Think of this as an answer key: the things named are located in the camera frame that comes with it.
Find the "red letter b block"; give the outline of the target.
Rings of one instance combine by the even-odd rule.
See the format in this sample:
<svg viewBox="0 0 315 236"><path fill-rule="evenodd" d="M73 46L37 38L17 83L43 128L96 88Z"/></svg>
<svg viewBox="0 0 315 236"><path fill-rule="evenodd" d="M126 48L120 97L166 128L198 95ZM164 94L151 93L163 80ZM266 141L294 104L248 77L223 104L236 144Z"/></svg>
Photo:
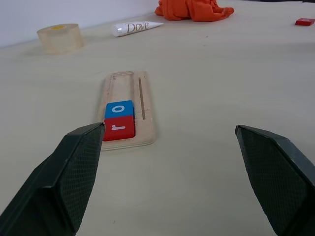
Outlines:
<svg viewBox="0 0 315 236"><path fill-rule="evenodd" d="M297 26L311 26L315 23L313 18L300 18L295 22Z"/></svg>

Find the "red letter r block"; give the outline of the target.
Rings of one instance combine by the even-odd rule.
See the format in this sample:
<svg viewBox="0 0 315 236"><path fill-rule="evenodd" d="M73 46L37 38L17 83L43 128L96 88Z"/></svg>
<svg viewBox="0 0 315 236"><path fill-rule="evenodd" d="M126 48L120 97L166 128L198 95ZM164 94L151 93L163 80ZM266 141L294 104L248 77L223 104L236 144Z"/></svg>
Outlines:
<svg viewBox="0 0 315 236"><path fill-rule="evenodd" d="M105 133L103 140L105 142L129 139L135 136L135 121L132 115L106 118L104 120L104 124Z"/></svg>

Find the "blue letter o block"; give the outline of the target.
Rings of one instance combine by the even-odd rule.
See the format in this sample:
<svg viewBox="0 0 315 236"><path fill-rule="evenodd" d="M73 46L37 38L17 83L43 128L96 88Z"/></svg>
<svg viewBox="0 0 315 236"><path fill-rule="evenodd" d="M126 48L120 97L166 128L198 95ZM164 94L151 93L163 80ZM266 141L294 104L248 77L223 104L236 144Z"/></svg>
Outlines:
<svg viewBox="0 0 315 236"><path fill-rule="evenodd" d="M104 118L134 116L134 105L131 100L111 102L106 105Z"/></svg>

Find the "crumpled orange cloth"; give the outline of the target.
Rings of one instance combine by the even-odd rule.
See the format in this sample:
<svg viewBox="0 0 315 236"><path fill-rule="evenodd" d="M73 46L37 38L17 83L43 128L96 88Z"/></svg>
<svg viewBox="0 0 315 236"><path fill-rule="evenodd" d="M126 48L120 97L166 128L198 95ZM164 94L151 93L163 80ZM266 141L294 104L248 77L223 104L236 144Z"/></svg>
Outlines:
<svg viewBox="0 0 315 236"><path fill-rule="evenodd" d="M220 7L217 0L158 0L155 14L169 21L191 19L195 22L215 22L234 13L232 7Z"/></svg>

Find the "wooden letter block tray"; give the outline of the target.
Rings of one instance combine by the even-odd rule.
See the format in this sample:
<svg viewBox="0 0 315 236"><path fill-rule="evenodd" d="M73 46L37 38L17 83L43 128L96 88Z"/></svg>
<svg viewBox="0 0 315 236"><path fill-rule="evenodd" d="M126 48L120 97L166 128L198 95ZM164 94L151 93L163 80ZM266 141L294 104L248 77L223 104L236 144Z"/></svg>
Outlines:
<svg viewBox="0 0 315 236"><path fill-rule="evenodd" d="M134 105L135 137L103 142L102 151L149 145L156 139L155 113L145 71L117 72L105 77L96 121L105 119L107 104L125 100L131 100Z"/></svg>

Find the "clear tape roll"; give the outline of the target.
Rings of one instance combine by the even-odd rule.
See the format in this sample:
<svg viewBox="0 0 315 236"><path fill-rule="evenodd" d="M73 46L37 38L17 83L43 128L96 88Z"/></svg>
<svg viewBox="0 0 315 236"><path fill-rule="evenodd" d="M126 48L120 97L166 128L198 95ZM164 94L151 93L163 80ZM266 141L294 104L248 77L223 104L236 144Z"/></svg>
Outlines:
<svg viewBox="0 0 315 236"><path fill-rule="evenodd" d="M62 54L84 46L78 24L60 24L37 31L44 50L49 54Z"/></svg>

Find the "white Dove soap box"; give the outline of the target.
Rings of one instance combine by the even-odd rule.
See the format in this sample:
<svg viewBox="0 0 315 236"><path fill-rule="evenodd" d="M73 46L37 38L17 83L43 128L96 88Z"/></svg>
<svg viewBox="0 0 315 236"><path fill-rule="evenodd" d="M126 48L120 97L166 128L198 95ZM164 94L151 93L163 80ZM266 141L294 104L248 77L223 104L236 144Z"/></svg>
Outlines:
<svg viewBox="0 0 315 236"><path fill-rule="evenodd" d="M112 26L111 32L115 37L126 36L162 26L160 22L137 21L119 23Z"/></svg>

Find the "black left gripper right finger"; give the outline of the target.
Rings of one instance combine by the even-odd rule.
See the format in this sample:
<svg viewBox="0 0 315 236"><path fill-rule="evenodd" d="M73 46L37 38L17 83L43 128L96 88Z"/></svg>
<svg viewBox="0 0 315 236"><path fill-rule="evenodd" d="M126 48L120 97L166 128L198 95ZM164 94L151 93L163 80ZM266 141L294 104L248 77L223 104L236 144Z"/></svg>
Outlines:
<svg viewBox="0 0 315 236"><path fill-rule="evenodd" d="M251 187L277 236L315 236L315 165L286 137L237 125Z"/></svg>

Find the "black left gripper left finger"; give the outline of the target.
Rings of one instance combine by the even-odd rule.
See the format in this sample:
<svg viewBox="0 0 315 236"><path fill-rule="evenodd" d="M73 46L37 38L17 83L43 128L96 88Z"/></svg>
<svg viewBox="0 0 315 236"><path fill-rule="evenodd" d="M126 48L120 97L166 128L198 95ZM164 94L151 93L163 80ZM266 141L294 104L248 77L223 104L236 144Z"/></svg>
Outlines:
<svg viewBox="0 0 315 236"><path fill-rule="evenodd" d="M63 137L0 215L0 236L76 236L94 187L104 131L98 122Z"/></svg>

